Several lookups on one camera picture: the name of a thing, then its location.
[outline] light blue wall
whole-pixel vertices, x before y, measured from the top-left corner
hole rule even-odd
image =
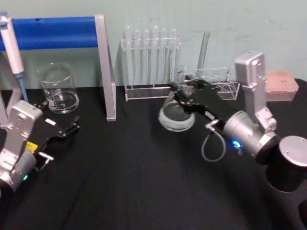
[[[0,0],[0,7],[14,18],[103,13],[118,84],[122,83],[118,45],[127,24],[176,28],[182,42],[179,65],[196,67],[202,34],[210,30],[209,67],[231,66],[242,51],[253,49],[265,52],[267,69],[290,70],[295,78],[307,80],[307,3],[303,0]],[[27,51],[23,59],[27,88],[39,87],[34,72],[48,61],[71,63],[77,86],[99,84],[95,49]]]

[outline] black tablecloth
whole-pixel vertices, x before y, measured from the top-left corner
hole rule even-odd
[[[281,136],[307,137],[307,83],[297,82],[292,102],[269,103]],[[32,103],[43,100],[41,90],[28,93]],[[118,88],[117,121],[107,122],[101,89],[80,88],[78,95],[74,112],[44,112],[63,125],[80,115],[81,130],[49,146],[55,160],[0,200],[0,229],[304,229],[297,205],[307,197],[306,183],[278,192],[265,166],[229,147],[219,162],[204,161],[203,118],[186,132],[169,132],[158,121],[163,99],[125,102]],[[206,152],[220,151],[213,138]]]

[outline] blue bar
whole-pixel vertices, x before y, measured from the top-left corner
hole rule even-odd
[[[94,17],[13,19],[13,26],[20,50],[97,47]]]

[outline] robotic arm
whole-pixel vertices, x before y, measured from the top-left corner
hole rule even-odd
[[[269,183],[280,191],[291,192],[305,179],[307,139],[280,138],[274,133],[277,122],[266,106],[264,64],[262,53],[250,52],[235,60],[237,80],[245,93],[246,112],[220,99],[216,88],[202,79],[185,79],[183,84],[173,83],[171,89],[186,113],[198,113],[211,120],[207,128],[217,131],[234,148],[251,155],[258,163],[267,164]],[[192,94],[182,90],[185,84],[194,88]],[[307,201],[300,205],[299,211],[307,227]]]

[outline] gray cable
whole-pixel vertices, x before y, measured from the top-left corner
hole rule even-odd
[[[224,156],[225,153],[226,153],[226,143],[225,143],[225,140],[224,140],[224,138],[222,137],[222,135],[219,134],[218,132],[216,132],[215,129],[214,129],[213,127],[210,127],[209,129],[211,130],[211,133],[208,134],[208,136],[205,138],[205,140],[204,140],[204,142],[203,142],[203,144],[202,144],[202,146],[201,146],[201,155],[202,155],[202,157],[203,157],[206,161],[209,161],[209,162],[217,162],[217,161],[219,161],[221,158],[223,158],[223,156]],[[210,135],[211,135],[212,133],[214,133],[215,135],[217,135],[217,136],[220,138],[220,140],[221,140],[221,142],[222,142],[222,145],[223,145],[223,152],[222,152],[221,156],[220,156],[219,158],[215,159],[215,160],[211,160],[211,159],[207,158],[206,155],[205,155],[205,152],[204,152],[205,145],[206,145],[206,143],[207,143],[207,141],[208,141],[208,139],[209,139],[209,137],[210,137]]]

